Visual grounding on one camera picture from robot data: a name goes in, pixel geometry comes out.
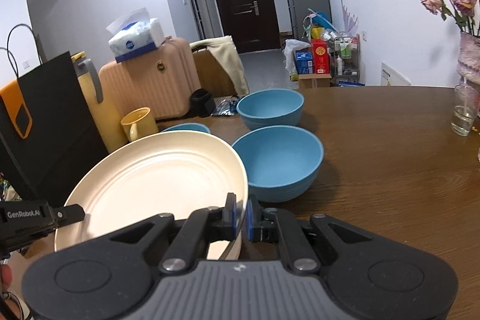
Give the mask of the person's hand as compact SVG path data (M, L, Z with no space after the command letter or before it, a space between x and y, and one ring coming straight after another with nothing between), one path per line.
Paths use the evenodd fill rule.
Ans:
M7 264L0 265L1 291L7 292L12 283L12 270Z

